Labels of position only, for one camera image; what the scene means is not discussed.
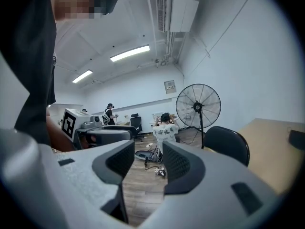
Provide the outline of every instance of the white wall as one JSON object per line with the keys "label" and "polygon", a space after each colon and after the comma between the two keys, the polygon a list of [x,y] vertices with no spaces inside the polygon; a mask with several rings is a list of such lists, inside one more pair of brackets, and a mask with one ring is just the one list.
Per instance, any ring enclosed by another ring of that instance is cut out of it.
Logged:
{"label": "white wall", "polygon": [[54,123],[58,122],[63,118],[65,109],[78,109],[82,110],[82,105],[73,105],[73,104],[52,104],[49,107],[49,112],[51,119]]}
{"label": "white wall", "polygon": [[61,86],[55,83],[54,91],[57,104],[84,104],[85,95],[82,90]]}
{"label": "white wall", "polygon": [[305,121],[301,49],[272,0],[201,0],[180,67],[185,86],[203,83],[219,94],[215,125],[239,130],[254,118]]}
{"label": "white wall", "polygon": [[[166,94],[164,82],[170,80],[175,81],[176,92]],[[100,115],[107,104],[112,103],[115,106],[113,113],[119,115],[117,121],[123,122],[130,120],[131,114],[138,113],[142,118],[142,132],[147,133],[152,131],[149,123],[153,120],[152,113],[170,112],[177,115],[176,98],[182,90],[183,75],[176,67],[152,67],[91,88],[86,92],[83,107],[91,114]]]}

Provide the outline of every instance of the black office chair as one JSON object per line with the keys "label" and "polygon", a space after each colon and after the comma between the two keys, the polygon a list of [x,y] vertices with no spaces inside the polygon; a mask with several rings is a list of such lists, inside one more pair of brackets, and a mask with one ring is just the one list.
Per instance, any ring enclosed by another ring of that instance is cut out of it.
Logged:
{"label": "black office chair", "polygon": [[134,137],[134,140],[139,139],[141,142],[143,142],[140,137],[144,137],[143,135],[139,135],[139,132],[142,131],[142,125],[141,125],[141,117],[139,117],[138,114],[132,114],[132,117],[130,119],[130,125],[134,126],[136,129],[137,134]]}
{"label": "black office chair", "polygon": [[249,146],[239,133],[224,127],[213,126],[206,132],[203,142],[205,147],[230,156],[248,166],[250,160]]}

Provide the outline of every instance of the electrical box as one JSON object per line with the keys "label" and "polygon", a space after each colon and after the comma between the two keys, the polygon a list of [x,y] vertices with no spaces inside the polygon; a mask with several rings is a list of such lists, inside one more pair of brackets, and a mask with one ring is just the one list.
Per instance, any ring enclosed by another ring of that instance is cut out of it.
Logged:
{"label": "electrical box", "polygon": [[170,32],[189,32],[198,4],[196,0],[172,0]]}
{"label": "electrical box", "polygon": [[166,94],[172,94],[176,92],[175,81],[164,82]]}

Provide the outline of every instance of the black hair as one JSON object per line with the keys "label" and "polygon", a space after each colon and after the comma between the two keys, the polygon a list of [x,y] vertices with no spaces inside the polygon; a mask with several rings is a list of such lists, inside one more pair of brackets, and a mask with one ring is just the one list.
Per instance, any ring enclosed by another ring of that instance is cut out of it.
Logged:
{"label": "black hair", "polygon": [[169,113],[164,113],[161,115],[161,122],[168,122],[170,120],[170,114]]}

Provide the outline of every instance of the desk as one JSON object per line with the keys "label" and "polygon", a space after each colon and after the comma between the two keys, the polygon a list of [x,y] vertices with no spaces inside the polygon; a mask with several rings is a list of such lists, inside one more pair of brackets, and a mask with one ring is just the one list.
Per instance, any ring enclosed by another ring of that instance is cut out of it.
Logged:
{"label": "desk", "polygon": [[130,121],[127,121],[127,122],[118,122],[116,125],[130,125]]}
{"label": "desk", "polygon": [[289,129],[305,132],[305,124],[254,119],[239,131],[250,149],[248,168],[277,194],[290,188],[304,159],[304,151],[288,143]]}

